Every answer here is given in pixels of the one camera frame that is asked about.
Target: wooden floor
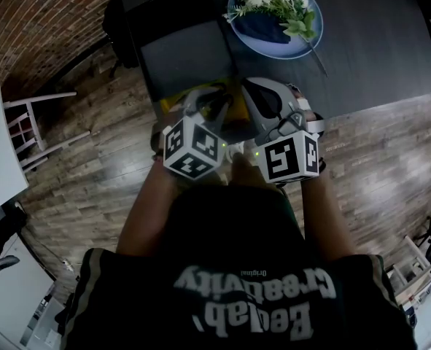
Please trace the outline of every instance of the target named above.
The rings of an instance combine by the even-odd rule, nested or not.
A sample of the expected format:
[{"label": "wooden floor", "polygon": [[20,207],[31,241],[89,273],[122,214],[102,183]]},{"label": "wooden floor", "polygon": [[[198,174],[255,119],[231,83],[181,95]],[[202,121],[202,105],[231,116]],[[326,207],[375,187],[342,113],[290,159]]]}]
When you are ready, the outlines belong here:
[{"label": "wooden floor", "polygon": [[[57,276],[60,300],[74,290],[87,249],[114,250],[152,165],[155,117],[141,73],[121,68],[110,79],[113,63],[107,48],[63,79],[62,90],[79,94],[51,103],[41,121],[53,126],[44,129],[47,143],[92,134],[29,173],[31,186],[20,197],[30,215],[23,235]],[[418,233],[431,214],[431,97],[333,118],[321,149],[354,240],[392,264],[403,237]],[[286,189],[302,223],[299,184]]]}]

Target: blue plate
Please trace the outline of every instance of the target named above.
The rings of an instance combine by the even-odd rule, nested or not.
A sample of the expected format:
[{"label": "blue plate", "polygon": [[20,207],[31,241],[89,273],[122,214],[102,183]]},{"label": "blue plate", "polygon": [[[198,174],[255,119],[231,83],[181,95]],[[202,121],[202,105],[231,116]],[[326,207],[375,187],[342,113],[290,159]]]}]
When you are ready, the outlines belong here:
[{"label": "blue plate", "polygon": [[[228,0],[228,11],[234,9],[236,0]],[[315,48],[322,39],[324,32],[324,20],[322,19],[322,12],[320,11],[319,5],[315,0],[309,0],[309,9],[315,11],[316,17],[312,23],[312,29],[316,32],[316,37],[311,40],[312,46]],[[271,57],[278,60],[293,60],[295,58],[303,57],[311,52],[311,48],[304,42],[299,36],[291,38],[291,42],[288,44],[279,44],[273,42],[265,42],[263,40],[255,39],[250,36],[244,35],[236,30],[233,22],[231,23],[233,31],[236,36],[249,48],[255,52]]]}]

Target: dark table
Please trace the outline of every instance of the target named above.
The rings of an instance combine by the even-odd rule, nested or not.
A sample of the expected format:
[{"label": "dark table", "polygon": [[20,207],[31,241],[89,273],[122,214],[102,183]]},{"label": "dark table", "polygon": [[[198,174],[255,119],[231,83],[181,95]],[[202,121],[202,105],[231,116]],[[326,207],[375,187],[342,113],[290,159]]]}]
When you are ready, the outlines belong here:
[{"label": "dark table", "polygon": [[[129,11],[145,1],[123,3]],[[416,0],[316,1],[325,26],[317,52],[328,78],[311,54],[291,61],[264,57],[223,23],[239,75],[291,82],[324,117],[431,93],[431,41]],[[226,0],[214,3],[226,12]]]}]

